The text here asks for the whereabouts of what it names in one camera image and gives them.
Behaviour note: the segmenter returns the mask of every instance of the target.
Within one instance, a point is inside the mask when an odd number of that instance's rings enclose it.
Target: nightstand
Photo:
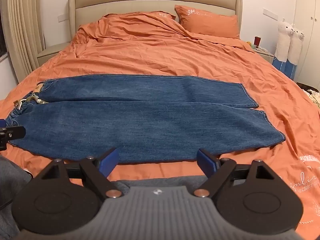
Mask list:
[[[270,64],[273,63],[273,59],[275,56],[272,55],[270,52],[268,52],[266,49],[257,48],[257,49],[254,49],[254,51],[257,52],[261,57],[263,57]]]
[[[65,49],[65,47],[68,46],[69,44],[70,44],[70,42],[65,42],[65,43],[53,45],[51,47],[46,48],[44,51],[40,52],[37,56],[39,66],[42,66],[49,59],[58,55],[58,53],[60,51],[62,51],[63,49]]]

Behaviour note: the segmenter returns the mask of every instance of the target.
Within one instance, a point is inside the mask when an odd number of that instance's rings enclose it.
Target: orange bedsheet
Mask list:
[[[82,26],[71,44],[31,73],[0,101],[0,118],[13,102],[50,78],[117,73],[192,75],[244,84],[287,140],[271,148],[229,153],[238,163],[264,160],[300,197],[304,214],[297,232],[320,234],[320,118],[303,91],[241,40],[189,33],[163,13],[109,15]],[[1,154],[33,174],[50,160],[8,145]],[[118,165],[118,179],[202,175],[195,162]]]

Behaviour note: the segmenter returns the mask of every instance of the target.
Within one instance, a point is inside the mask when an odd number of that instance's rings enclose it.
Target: white wall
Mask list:
[[[243,18],[240,38],[253,42],[260,36],[261,46],[275,52],[277,22],[262,14],[263,8],[284,17],[292,23],[296,0],[243,0]],[[42,25],[47,46],[71,40],[68,21],[58,22],[58,15],[66,14],[68,0],[41,0]]]
[[[0,100],[5,99],[18,84],[9,56],[0,62],[0,84]]]

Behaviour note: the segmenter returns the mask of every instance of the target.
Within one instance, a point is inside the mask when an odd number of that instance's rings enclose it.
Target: logo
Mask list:
[[[162,190],[160,190],[160,189],[155,189],[155,190],[153,191],[153,194],[160,195],[160,194],[162,194]]]

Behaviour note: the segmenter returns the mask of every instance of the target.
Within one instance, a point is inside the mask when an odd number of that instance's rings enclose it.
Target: orange pillow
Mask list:
[[[189,32],[239,39],[236,15],[219,15],[183,5],[175,5],[175,9],[179,16],[179,23]]]

